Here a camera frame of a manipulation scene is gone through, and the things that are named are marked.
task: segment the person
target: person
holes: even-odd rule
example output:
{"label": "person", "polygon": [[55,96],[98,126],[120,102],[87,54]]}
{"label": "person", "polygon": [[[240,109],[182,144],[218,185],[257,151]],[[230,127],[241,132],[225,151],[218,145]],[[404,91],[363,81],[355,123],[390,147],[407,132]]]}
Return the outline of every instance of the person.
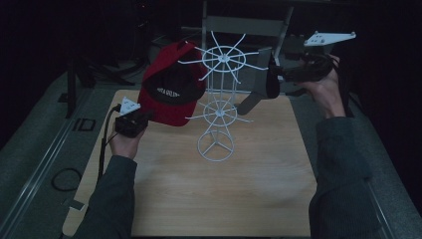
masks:
{"label": "person", "polygon": [[[332,57],[337,65],[339,58]],[[324,116],[316,126],[317,187],[309,207],[311,236],[376,238],[380,223],[365,182],[371,171],[353,142],[352,119],[346,117],[338,81],[333,69],[319,82],[299,84],[309,91]],[[133,159],[143,134],[136,138],[111,134],[112,157],[74,238],[130,238],[136,171]]]}

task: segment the baseball cap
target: baseball cap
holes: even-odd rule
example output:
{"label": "baseball cap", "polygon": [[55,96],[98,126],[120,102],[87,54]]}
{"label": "baseball cap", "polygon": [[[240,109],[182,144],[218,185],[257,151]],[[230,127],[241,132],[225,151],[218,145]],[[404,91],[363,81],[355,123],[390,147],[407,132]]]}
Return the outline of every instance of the baseball cap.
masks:
{"label": "baseball cap", "polygon": [[152,113],[151,121],[172,126],[189,122],[197,101],[204,95],[207,70],[198,61],[201,53],[191,42],[172,43],[160,50],[143,75],[138,102],[142,113]]}

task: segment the left hand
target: left hand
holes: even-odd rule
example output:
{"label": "left hand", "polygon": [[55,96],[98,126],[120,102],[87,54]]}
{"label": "left hand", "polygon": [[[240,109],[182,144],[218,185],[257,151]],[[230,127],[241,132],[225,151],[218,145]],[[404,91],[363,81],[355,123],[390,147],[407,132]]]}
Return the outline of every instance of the left hand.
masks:
{"label": "left hand", "polygon": [[119,155],[134,159],[137,154],[139,141],[145,133],[145,129],[141,131],[136,137],[126,137],[114,130],[108,137],[109,147],[111,148],[112,155]]}

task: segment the sleeve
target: sleeve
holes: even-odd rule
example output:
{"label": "sleeve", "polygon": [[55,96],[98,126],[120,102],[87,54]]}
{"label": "sleeve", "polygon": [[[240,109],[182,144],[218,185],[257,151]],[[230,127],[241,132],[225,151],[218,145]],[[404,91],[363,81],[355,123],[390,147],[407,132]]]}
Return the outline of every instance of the sleeve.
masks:
{"label": "sleeve", "polygon": [[380,228],[365,182],[371,171],[355,146],[351,121],[332,118],[316,126],[318,176],[310,203],[313,238],[373,238]]}
{"label": "sleeve", "polygon": [[130,158],[111,158],[73,238],[130,238],[136,167],[136,162]]}

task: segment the gray carpet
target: gray carpet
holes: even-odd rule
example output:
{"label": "gray carpet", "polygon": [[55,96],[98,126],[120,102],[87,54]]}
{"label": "gray carpet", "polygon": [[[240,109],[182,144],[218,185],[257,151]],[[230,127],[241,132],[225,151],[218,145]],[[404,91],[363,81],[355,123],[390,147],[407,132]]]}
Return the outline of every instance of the gray carpet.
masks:
{"label": "gray carpet", "polygon": [[[250,70],[241,74],[240,78],[247,80],[238,90],[248,91],[253,80],[247,76],[253,74]],[[78,109],[70,119],[65,119],[66,104],[58,103],[59,96],[66,91],[66,75],[52,83],[25,123],[0,153],[0,218],[3,225],[8,222],[5,221],[6,216],[14,208],[19,196],[30,195],[24,201],[26,203],[20,204],[24,205],[23,210],[18,211],[20,216],[12,215],[17,222],[16,227],[12,226],[13,233],[5,238],[56,239],[62,236],[62,225],[68,213],[66,201],[74,197],[75,191],[59,191],[52,186],[51,180],[64,168],[84,172],[115,91],[138,90],[141,76],[142,72],[127,76],[129,81],[136,83],[134,87],[122,87],[105,80],[99,81],[94,89],[78,86]],[[282,85],[282,92],[295,89],[293,85]],[[292,105],[315,168],[315,124],[321,120],[319,111],[308,96],[292,98]],[[356,105],[351,104],[351,109],[355,114],[353,126],[356,142],[362,153],[368,156],[374,171],[369,186],[376,195],[374,200],[379,205],[379,217],[384,223],[379,237],[420,238],[422,220],[401,185],[376,131]],[[21,191],[39,164],[48,165],[45,173],[38,178],[39,187],[35,186],[32,193]],[[56,182],[63,188],[77,187],[79,183],[77,176],[71,171],[60,174]]]}

